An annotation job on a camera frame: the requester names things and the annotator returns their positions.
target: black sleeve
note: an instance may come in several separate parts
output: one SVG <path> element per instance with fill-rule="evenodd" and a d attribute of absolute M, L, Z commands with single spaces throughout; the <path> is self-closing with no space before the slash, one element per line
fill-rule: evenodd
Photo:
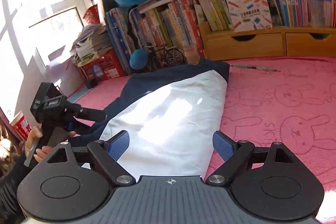
<path fill-rule="evenodd" d="M 21 181 L 31 171 L 24 166 L 26 156 L 23 155 L 14 164 L 12 170 L 0 182 L 0 224 L 11 223 L 22 216 L 22 210 L 16 198 L 16 191 Z"/>

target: paper cup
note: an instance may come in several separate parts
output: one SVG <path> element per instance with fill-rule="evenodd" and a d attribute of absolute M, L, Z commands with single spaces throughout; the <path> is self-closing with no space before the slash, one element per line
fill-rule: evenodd
<path fill-rule="evenodd" d="M 23 140 L 27 140 L 28 134 L 31 131 L 31 127 L 22 111 L 15 115 L 13 121 L 10 123 L 12 127 L 16 130 L 16 132 L 20 135 Z"/>

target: silver screw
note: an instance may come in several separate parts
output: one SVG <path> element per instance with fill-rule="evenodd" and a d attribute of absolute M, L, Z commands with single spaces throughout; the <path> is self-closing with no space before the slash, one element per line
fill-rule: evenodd
<path fill-rule="evenodd" d="M 132 182 L 132 177 L 129 176 L 129 175 L 121 175 L 121 176 L 117 177 L 117 181 L 119 183 L 122 183 L 122 184 L 128 184 L 128 183 Z"/>
<path fill-rule="evenodd" d="M 209 181 L 212 182 L 212 183 L 222 183 L 225 181 L 225 178 L 221 175 L 212 175 L 212 176 L 209 176 Z"/>

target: human hand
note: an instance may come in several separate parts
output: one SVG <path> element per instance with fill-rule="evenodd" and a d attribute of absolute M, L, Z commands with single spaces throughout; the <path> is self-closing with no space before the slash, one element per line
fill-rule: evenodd
<path fill-rule="evenodd" d="M 75 136 L 76 132 L 71 131 L 70 132 L 70 138 Z M 26 157 L 28 157 L 28 154 L 30 152 L 30 149 L 32 148 L 33 142 L 35 138 L 42 138 L 43 134 L 38 127 L 34 127 L 28 135 L 26 145 L 25 145 L 25 154 Z M 34 154 L 34 158 L 37 162 L 41 162 L 54 148 L 50 146 L 43 146 L 41 149 L 36 149 L 36 154 Z"/>

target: wooden drawer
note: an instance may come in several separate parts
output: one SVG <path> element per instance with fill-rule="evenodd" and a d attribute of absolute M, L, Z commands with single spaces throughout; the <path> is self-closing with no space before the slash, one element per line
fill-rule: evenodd
<path fill-rule="evenodd" d="M 204 47 L 211 60 L 286 56 L 286 45 L 281 33 L 210 39 L 204 43 Z"/>
<path fill-rule="evenodd" d="M 287 55 L 336 57 L 336 34 L 286 33 Z"/>

